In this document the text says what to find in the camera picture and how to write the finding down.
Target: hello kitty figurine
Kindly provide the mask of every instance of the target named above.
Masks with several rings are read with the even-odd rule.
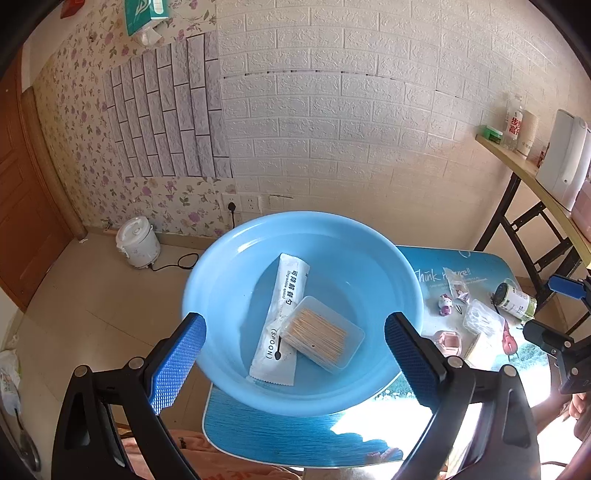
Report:
[[[453,300],[447,293],[444,293],[439,297],[438,305],[439,315],[446,317],[452,312]]]

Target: metal screw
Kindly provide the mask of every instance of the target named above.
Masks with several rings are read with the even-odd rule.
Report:
[[[515,370],[515,367],[513,367],[512,365],[505,365],[503,367],[503,372],[505,372],[505,375],[509,377],[514,377],[517,375],[517,370]]]
[[[86,365],[79,365],[74,370],[75,377],[84,377],[88,373],[88,367]]]
[[[463,360],[458,356],[451,356],[447,359],[447,363],[453,368],[462,368]]]
[[[144,359],[141,358],[140,356],[133,357],[128,363],[129,368],[132,370],[137,370],[138,368],[142,368],[143,364],[144,364]]]

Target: floor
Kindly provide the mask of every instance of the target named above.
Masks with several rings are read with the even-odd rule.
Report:
[[[192,251],[163,245],[156,267]],[[17,331],[22,417],[44,479],[50,478],[57,419],[75,367],[120,368],[133,356],[146,356],[180,323],[188,276],[179,268],[131,268],[114,237],[92,233],[83,243],[72,241],[47,273]],[[161,414],[168,428],[201,431],[209,385],[193,367],[174,405]],[[125,422],[121,409],[115,419]]]

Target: tabletop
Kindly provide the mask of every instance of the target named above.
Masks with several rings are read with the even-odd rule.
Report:
[[[585,268],[591,268],[591,243],[574,224],[570,217],[570,212],[559,204],[535,179],[535,175],[538,173],[538,167],[532,162],[524,159],[519,154],[507,150],[506,148],[487,140],[481,135],[476,136],[476,141],[515,172],[531,191],[535,193],[561,226],[564,233],[569,237],[577,253],[581,257]]]
[[[463,312],[453,309],[450,316],[439,315],[439,296],[449,293],[443,268],[461,273],[471,296],[488,305],[499,283],[516,284],[511,269],[501,258],[484,252],[399,249],[421,286],[424,300],[421,334],[456,331],[462,337],[461,356],[464,356],[475,336],[463,327]],[[518,356],[512,356],[509,362],[499,342],[498,355],[481,360],[489,364],[477,368],[498,370],[504,364],[513,364],[533,406],[550,392],[548,360],[539,348],[525,341],[516,318],[504,316],[519,345]],[[475,428],[478,411],[471,409],[468,415],[467,422]],[[203,432],[218,449],[240,458],[306,468],[347,467],[402,460],[411,452],[430,419],[431,411],[419,405],[408,382],[400,375],[383,392],[355,407],[313,418],[256,410],[212,386],[203,415]],[[468,428],[470,436],[471,432],[473,429]]]

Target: blue plastic basin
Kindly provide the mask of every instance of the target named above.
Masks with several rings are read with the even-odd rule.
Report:
[[[298,353],[293,387],[248,376],[281,253],[310,266],[305,295],[365,332],[338,374]],[[423,298],[400,250],[362,223],[319,212],[278,213],[230,231],[197,262],[183,296],[183,317],[197,312],[207,323],[197,364],[209,379],[250,407],[298,417],[345,410],[388,386],[400,369],[384,340],[384,321],[397,311],[420,332]]]

